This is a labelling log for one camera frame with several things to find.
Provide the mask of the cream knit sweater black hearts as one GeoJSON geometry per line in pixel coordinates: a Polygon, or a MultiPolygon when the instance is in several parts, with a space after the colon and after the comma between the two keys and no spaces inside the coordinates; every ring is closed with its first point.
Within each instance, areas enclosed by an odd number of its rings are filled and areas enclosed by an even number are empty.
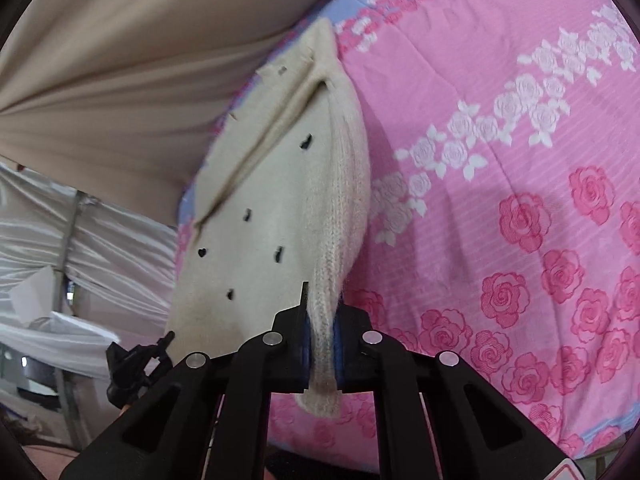
{"type": "Polygon", "coordinates": [[[311,367],[299,404],[335,416],[333,321],[367,229],[370,186],[358,96],[320,18],[262,66],[196,176],[170,355],[233,352],[304,302],[311,367]]]}

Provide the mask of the white satin drape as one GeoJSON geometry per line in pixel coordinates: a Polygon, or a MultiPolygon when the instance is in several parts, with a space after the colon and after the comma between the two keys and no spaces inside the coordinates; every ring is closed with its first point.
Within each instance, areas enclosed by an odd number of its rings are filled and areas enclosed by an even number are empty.
{"type": "Polygon", "coordinates": [[[163,335],[175,287],[173,229],[32,170],[1,169],[1,342],[16,367],[62,370],[73,432],[116,417],[105,350],[163,335]]]}

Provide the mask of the beige curtain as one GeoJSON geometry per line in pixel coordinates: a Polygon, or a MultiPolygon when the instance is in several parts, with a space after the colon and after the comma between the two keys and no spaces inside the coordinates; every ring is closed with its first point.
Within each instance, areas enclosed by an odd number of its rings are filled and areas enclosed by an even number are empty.
{"type": "Polygon", "coordinates": [[[1,0],[1,159],[172,226],[215,120],[318,0],[1,0]]]}

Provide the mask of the pink blue floral bedspread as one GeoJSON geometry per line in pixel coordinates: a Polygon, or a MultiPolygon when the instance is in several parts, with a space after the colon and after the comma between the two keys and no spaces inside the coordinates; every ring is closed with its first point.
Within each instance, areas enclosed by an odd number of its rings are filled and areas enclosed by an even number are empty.
{"type": "Polygon", "coordinates": [[[639,44],[613,0],[334,0],[369,135],[346,281],[573,458],[639,417],[639,44]]]}

